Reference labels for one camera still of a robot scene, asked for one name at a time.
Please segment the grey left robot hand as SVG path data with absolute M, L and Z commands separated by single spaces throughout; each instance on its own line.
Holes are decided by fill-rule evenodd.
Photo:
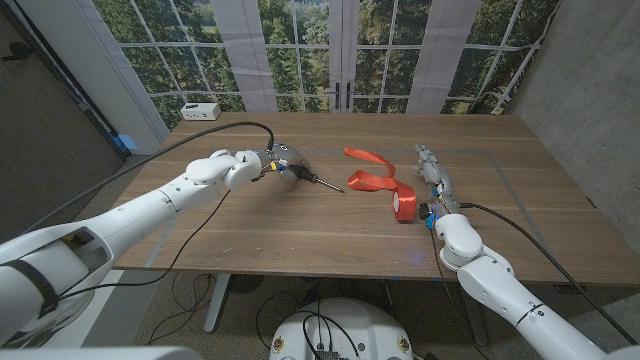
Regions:
M 303 154 L 292 146 L 275 143 L 271 150 L 260 149 L 255 150 L 258 155 L 262 172 L 277 172 L 286 180 L 297 180 L 297 173 L 292 169 L 293 166 L 310 170 L 311 167 Z

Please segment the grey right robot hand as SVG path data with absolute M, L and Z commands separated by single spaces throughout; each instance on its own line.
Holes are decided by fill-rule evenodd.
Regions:
M 450 175 L 434 153 L 421 144 L 416 144 L 415 150 L 418 165 L 414 170 L 424 179 L 429 194 L 428 201 L 419 205 L 419 217 L 433 229 L 441 217 L 459 213 L 460 205 L 454 197 Z

